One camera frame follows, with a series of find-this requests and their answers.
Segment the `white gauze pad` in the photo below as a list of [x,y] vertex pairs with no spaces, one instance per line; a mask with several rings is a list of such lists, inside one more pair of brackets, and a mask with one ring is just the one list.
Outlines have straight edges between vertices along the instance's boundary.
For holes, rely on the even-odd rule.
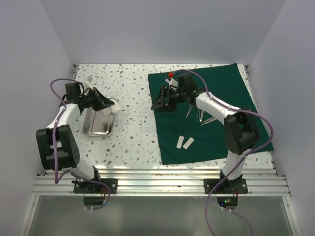
[[112,115],[112,109],[106,108],[106,109],[102,110],[102,113],[105,115],[105,117],[111,116]]
[[121,110],[121,106],[117,101],[114,101],[114,105],[111,106],[111,110],[113,114]]

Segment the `steel forceps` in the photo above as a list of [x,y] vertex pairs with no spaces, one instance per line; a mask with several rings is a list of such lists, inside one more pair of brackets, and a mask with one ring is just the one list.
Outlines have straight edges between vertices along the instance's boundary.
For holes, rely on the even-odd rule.
[[187,115],[186,115],[186,118],[189,117],[189,115],[190,115],[190,113],[191,113],[192,110],[193,110],[193,106],[190,105],[190,106],[189,106],[189,110],[188,110]]

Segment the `steel scissors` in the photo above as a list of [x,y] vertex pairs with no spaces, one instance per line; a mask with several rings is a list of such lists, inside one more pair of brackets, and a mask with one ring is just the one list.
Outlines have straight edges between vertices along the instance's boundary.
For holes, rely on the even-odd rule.
[[204,111],[203,110],[198,110],[197,111],[196,120],[199,121],[199,122],[202,122],[203,121],[203,116],[204,116]]

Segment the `white gauze strip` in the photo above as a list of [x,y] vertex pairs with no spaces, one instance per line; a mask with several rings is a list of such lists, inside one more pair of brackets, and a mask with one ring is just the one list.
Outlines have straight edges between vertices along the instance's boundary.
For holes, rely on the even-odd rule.
[[182,147],[183,141],[184,141],[184,136],[179,136],[176,148],[180,149]]
[[188,149],[190,145],[194,142],[194,138],[190,137],[183,145],[184,149]]

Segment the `green surgical drape cloth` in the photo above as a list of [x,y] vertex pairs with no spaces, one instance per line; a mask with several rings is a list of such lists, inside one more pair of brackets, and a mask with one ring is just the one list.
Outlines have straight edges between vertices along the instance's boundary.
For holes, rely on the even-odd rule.
[[[193,71],[202,77],[193,75],[199,88],[207,86],[223,101],[257,111],[243,66],[235,63]],[[197,164],[226,158],[228,149],[224,144],[223,125],[218,120],[203,124],[211,118],[210,114],[180,103],[175,111],[154,112],[154,116],[163,165]]]

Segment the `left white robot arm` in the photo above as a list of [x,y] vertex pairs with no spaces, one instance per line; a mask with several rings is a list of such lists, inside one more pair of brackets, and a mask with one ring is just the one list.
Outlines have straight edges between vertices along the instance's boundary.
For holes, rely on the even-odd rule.
[[79,182],[85,182],[91,193],[97,193],[102,187],[99,172],[96,167],[80,161],[71,125],[85,109],[113,114],[120,106],[90,84],[71,79],[65,84],[65,95],[57,97],[61,101],[58,114],[46,128],[37,130],[35,134],[42,167],[55,172],[55,184],[70,173]]

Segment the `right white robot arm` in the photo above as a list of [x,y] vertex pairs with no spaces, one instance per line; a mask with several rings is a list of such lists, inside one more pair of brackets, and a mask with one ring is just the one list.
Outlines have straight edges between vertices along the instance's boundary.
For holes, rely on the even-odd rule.
[[198,87],[193,79],[195,72],[183,70],[174,79],[169,73],[167,86],[160,88],[151,109],[156,112],[173,112],[179,103],[188,103],[218,120],[224,127],[224,143],[228,149],[226,163],[220,173],[219,187],[232,192],[243,176],[245,156],[259,140],[259,131],[251,111],[241,111],[211,94],[207,88]]

